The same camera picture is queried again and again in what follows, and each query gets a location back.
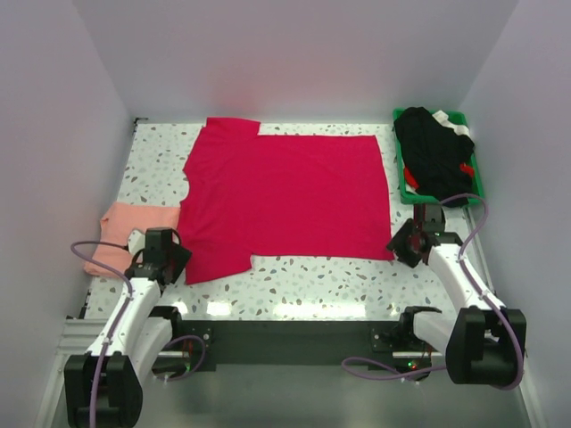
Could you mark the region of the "magenta red t shirt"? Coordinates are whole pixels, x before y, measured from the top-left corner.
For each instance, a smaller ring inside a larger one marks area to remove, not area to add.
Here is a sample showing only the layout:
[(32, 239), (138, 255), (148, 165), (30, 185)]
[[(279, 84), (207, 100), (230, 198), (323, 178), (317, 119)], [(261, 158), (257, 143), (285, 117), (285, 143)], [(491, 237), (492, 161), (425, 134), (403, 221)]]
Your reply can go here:
[(209, 118), (184, 167), (186, 282), (249, 270), (254, 256), (390, 260), (389, 189), (374, 136), (263, 135)]

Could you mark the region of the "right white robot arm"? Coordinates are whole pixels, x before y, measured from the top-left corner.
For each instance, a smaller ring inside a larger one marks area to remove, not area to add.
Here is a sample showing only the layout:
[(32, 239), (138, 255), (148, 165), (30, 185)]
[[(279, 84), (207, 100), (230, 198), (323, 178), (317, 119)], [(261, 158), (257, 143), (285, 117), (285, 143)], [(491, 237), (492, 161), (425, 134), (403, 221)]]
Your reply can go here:
[(423, 344), (441, 352), (456, 384), (491, 385), (511, 390), (522, 381), (526, 319), (509, 309), (485, 284), (467, 256), (468, 241), (446, 229), (443, 208), (422, 203), (413, 208), (388, 243), (401, 263), (425, 264), (444, 286), (455, 310), (408, 307), (401, 314), (397, 338), (407, 350)]

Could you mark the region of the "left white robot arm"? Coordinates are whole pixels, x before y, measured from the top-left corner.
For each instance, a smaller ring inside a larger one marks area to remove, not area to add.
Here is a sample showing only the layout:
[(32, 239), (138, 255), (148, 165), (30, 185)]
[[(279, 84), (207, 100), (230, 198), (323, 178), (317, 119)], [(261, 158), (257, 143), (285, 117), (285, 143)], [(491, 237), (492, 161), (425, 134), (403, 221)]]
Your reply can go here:
[(71, 427), (133, 427), (143, 407), (143, 382), (160, 352), (178, 348), (185, 339), (181, 315), (159, 303), (176, 283), (192, 253), (173, 228), (147, 229), (142, 243), (124, 244), (125, 269), (79, 251), (71, 251), (122, 282), (120, 298), (101, 332), (63, 369), (67, 421)]

